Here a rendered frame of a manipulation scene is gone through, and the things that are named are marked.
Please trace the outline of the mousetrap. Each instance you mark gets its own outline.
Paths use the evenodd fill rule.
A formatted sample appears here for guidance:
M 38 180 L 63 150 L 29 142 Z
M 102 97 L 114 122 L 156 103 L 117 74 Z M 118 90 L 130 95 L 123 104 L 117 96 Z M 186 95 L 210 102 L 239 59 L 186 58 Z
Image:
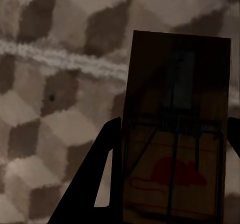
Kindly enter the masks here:
M 133 31 L 123 224 L 224 224 L 231 38 Z

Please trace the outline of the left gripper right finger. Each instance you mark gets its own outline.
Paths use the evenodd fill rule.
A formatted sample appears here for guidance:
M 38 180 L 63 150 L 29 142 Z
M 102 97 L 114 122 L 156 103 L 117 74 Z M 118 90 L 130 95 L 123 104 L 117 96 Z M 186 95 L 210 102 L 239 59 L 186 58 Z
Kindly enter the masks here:
M 227 140 L 240 157 L 240 119 L 228 117 Z

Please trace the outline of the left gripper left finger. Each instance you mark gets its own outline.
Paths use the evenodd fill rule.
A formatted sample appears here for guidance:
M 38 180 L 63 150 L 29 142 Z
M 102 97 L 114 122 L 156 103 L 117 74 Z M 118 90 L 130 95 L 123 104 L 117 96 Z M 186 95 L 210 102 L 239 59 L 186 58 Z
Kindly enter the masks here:
M 109 151 L 113 148 L 110 204 L 94 207 Z M 122 127 L 104 124 L 48 224 L 123 224 Z

